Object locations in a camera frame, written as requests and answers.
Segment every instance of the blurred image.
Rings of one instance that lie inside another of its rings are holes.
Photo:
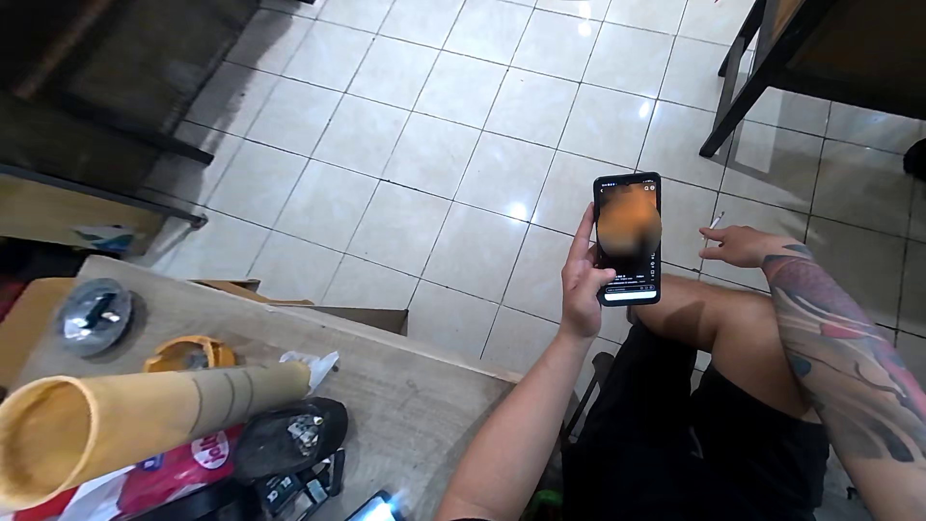
[[[603,253],[614,260],[648,258],[662,236],[656,186],[616,184],[601,190],[597,233]]]

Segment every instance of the black shorts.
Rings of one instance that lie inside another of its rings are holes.
[[[693,348],[635,325],[577,443],[563,451],[567,519],[813,519],[821,425],[749,396]]]

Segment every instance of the tattoo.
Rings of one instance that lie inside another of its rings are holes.
[[[762,270],[785,353],[843,456],[890,458],[926,473],[926,395],[894,346],[810,258],[769,255]]]

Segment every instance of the hand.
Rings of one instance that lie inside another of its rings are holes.
[[[561,334],[589,340],[601,330],[598,289],[617,276],[614,270],[594,267],[594,247],[588,247],[592,223],[592,205],[589,204],[563,266],[563,319],[559,324]]]
[[[727,226],[718,230],[701,228],[701,235],[720,242],[719,247],[704,248],[698,255],[701,259],[716,259],[740,268],[758,268],[765,257],[785,246],[800,245],[797,239],[785,235],[766,234],[752,226]]]

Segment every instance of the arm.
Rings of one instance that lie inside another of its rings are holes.
[[[588,249],[592,206],[563,267],[563,319],[540,359],[470,443],[441,500],[436,521],[515,520],[553,451],[582,362],[601,329],[598,288],[614,270],[596,270]]]
[[[785,354],[865,504],[878,519],[926,515],[926,395],[890,342],[790,237],[702,228],[705,259],[760,267]]]

